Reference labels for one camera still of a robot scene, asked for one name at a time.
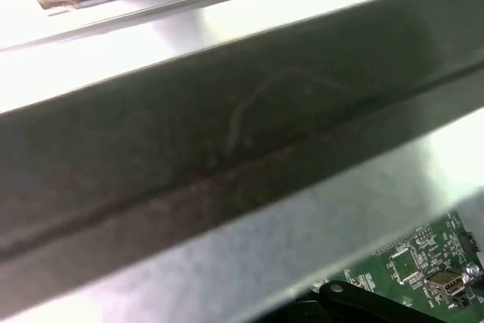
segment electronic component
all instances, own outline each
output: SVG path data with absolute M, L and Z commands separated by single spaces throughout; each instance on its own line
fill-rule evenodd
M 329 281 L 254 323 L 444 323 L 409 306 L 348 284 Z
M 484 277 L 481 277 L 473 282 L 471 290 L 477 297 L 484 298 Z
M 458 239 L 466 253 L 478 253 L 481 251 L 472 232 L 463 231 L 458 234 Z
M 439 270 L 426 277 L 425 282 L 429 289 L 438 291 L 444 297 L 454 296 L 465 289 L 462 275 L 450 271 Z
M 390 263 L 400 284 L 404 284 L 418 273 L 417 264 L 409 249 L 404 249 L 391 256 Z
M 329 279 L 347 281 L 449 323 L 484 322 L 484 269 L 473 241 L 458 214 L 451 212 Z M 464 249 L 466 242 L 471 249 Z
M 453 297 L 447 297 L 450 303 L 455 304 L 459 308 L 467 308 L 470 305 L 470 300 L 465 291 L 455 294 Z

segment metal channel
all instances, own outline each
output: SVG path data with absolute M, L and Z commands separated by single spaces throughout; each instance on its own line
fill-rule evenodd
M 479 110 L 6 322 L 247 321 L 482 194 L 482 125 Z

